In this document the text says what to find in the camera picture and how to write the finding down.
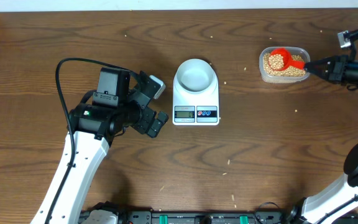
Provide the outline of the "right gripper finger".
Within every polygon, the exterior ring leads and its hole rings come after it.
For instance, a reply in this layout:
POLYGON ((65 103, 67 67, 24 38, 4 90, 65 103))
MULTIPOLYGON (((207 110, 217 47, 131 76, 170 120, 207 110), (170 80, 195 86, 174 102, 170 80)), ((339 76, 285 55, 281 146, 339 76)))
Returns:
POLYGON ((326 58, 323 58, 323 59, 307 62, 307 63, 305 63, 304 68, 318 68, 318 67, 321 67, 323 65, 328 65, 332 61, 333 61, 333 56, 326 57, 326 58))
POLYGON ((330 81, 328 67, 305 67, 305 71, 324 81, 330 81))

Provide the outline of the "red plastic scoop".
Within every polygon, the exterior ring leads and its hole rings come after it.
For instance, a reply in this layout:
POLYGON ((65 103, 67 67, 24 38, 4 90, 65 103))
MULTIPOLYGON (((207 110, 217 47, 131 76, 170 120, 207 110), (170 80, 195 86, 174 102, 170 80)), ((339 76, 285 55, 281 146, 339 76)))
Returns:
POLYGON ((292 54, 285 48, 273 50, 268 57, 268 65, 272 70, 284 71, 289 67, 304 69, 305 63, 294 60, 292 54))

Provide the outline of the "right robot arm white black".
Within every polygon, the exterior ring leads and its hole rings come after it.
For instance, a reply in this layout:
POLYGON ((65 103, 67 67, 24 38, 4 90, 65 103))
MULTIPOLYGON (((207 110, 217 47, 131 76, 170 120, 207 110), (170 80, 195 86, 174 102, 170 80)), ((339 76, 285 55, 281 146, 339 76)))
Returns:
MULTIPOLYGON (((350 55, 332 56, 308 62, 306 70, 323 80, 358 90, 356 47, 349 38, 339 42, 350 55)), ((344 173, 318 194, 303 198, 292 208, 284 223, 334 223, 339 217, 358 207, 358 143, 346 157, 344 173)))

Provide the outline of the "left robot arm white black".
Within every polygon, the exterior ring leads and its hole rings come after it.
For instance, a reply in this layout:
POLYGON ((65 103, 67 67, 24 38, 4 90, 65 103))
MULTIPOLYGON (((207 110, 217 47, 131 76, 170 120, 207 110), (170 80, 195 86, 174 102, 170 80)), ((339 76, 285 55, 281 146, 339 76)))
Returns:
POLYGON ((93 177, 114 138, 132 127, 157 137, 168 121, 148 104, 165 89, 163 81, 144 72, 102 68, 98 87, 68 114, 62 158, 32 223, 77 223, 93 177))

